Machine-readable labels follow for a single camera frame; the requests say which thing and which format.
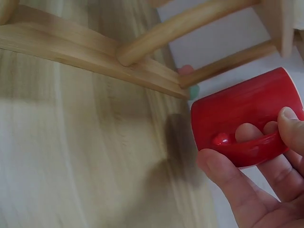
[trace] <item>light wood surface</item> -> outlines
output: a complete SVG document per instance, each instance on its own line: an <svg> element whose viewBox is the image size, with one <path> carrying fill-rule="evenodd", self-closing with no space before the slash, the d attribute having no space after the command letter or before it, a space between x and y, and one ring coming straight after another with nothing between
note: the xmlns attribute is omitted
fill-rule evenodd
<svg viewBox="0 0 304 228"><path fill-rule="evenodd" d="M180 77L180 86L187 88L274 52L276 52L276 47L272 40L263 42L204 66L190 75Z"/></svg>
<svg viewBox="0 0 304 228"><path fill-rule="evenodd" d="M142 0L21 3L120 42L158 23ZM214 228L196 154L185 101L0 50L1 228Z"/></svg>
<svg viewBox="0 0 304 228"><path fill-rule="evenodd" d="M122 66L115 57L118 45L117 41L100 33L23 5L18 7L9 24L0 27L0 48L188 98L188 91L178 85L179 75L155 60L147 58L132 68Z"/></svg>
<svg viewBox="0 0 304 228"><path fill-rule="evenodd" d="M209 0L168 19L134 41L119 47L117 58L122 65L129 66L170 41L259 2L260 0Z"/></svg>
<svg viewBox="0 0 304 228"><path fill-rule="evenodd" d="M282 57L289 57L294 41L294 0L261 0L255 7Z"/></svg>
<svg viewBox="0 0 304 228"><path fill-rule="evenodd" d="M4 25L18 6L19 0L0 0L0 25Z"/></svg>

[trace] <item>red plastic mug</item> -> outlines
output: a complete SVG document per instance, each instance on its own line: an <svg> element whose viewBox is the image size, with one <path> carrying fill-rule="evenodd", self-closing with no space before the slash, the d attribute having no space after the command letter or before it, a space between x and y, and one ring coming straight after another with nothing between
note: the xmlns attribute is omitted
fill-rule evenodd
<svg viewBox="0 0 304 228"><path fill-rule="evenodd" d="M237 143L236 129L251 123L263 130L277 121L279 111L291 107L300 120L304 111L299 93L283 68L278 68L204 97L191 107L191 125L198 150L214 149L237 167L257 165L287 151L279 132Z"/></svg>

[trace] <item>white wall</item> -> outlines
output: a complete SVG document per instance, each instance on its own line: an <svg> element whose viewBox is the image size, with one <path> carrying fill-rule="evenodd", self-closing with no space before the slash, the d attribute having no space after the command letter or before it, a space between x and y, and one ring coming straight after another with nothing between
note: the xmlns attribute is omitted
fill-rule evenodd
<svg viewBox="0 0 304 228"><path fill-rule="evenodd" d="M206 0L174 0L159 8L159 15L164 21L204 1ZM177 67L190 64L196 69L269 39L258 16L252 8L249 8L171 42L170 48ZM281 66L289 72L303 99L304 66L296 48L289 59L281 59L280 55L276 53L200 83L198 99ZM259 187L275 195L256 168L246 169L244 173ZM211 181L210 188L215 202L219 228L237 227L230 206L221 190Z"/></svg>

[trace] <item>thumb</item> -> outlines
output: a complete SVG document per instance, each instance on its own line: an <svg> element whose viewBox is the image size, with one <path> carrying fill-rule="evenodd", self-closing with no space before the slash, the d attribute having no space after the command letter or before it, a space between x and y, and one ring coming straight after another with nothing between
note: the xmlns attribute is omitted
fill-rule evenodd
<svg viewBox="0 0 304 228"><path fill-rule="evenodd" d="M278 128L283 142L293 151L304 156L304 121L295 112L284 107L278 116Z"/></svg>

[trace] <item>wooden rung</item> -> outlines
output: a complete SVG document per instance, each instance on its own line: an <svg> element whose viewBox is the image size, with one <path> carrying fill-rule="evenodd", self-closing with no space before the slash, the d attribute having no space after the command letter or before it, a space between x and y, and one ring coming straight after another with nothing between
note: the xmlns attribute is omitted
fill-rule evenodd
<svg viewBox="0 0 304 228"><path fill-rule="evenodd" d="M232 70L238 66L249 63L253 60L268 56L276 52L276 47L271 40L255 45L251 48L237 52L231 56L223 58L217 62L204 66L192 74L180 77L181 88L193 86L201 81L226 71Z"/></svg>
<svg viewBox="0 0 304 228"><path fill-rule="evenodd" d="M5 25L19 4L19 0L0 0L0 25Z"/></svg>
<svg viewBox="0 0 304 228"><path fill-rule="evenodd" d="M255 7L282 57L289 57L293 49L294 7L293 0L261 0Z"/></svg>
<svg viewBox="0 0 304 228"><path fill-rule="evenodd" d="M117 59L129 66L145 55L203 25L258 4L260 0L209 0L152 28L131 43L118 48Z"/></svg>
<svg viewBox="0 0 304 228"><path fill-rule="evenodd" d="M119 43L88 28L38 9L19 5L0 26L0 48L50 59L108 75L178 98L188 98L178 73L152 59L132 67L115 57Z"/></svg>
<svg viewBox="0 0 304 228"><path fill-rule="evenodd" d="M159 8L172 0L148 0L149 4L154 8Z"/></svg>
<svg viewBox="0 0 304 228"><path fill-rule="evenodd" d="M298 48L298 51L300 53L300 56L302 57L302 60L304 61L304 30L299 30L296 32L298 34L299 39L296 41L296 47Z"/></svg>

